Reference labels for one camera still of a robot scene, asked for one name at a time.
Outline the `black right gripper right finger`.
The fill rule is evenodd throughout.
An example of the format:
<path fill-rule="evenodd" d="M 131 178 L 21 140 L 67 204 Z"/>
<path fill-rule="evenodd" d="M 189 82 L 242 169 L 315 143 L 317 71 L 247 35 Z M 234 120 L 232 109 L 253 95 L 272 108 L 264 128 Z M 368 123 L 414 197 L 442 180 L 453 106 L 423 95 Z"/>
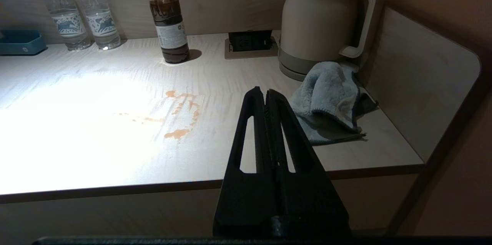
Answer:
<path fill-rule="evenodd" d="M 285 96 L 269 90 L 267 129 L 279 213 L 276 237 L 349 237 L 349 215 Z"/>

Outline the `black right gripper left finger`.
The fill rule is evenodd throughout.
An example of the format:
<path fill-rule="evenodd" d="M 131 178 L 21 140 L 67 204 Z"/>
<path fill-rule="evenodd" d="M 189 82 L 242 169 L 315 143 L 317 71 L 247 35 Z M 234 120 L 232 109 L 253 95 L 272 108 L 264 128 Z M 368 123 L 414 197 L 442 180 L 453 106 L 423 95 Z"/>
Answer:
<path fill-rule="evenodd" d="M 258 86 L 245 94 L 214 215 L 215 237 L 269 236 L 277 206 L 264 108 Z M 256 173 L 240 168 L 249 118 L 253 118 Z"/>

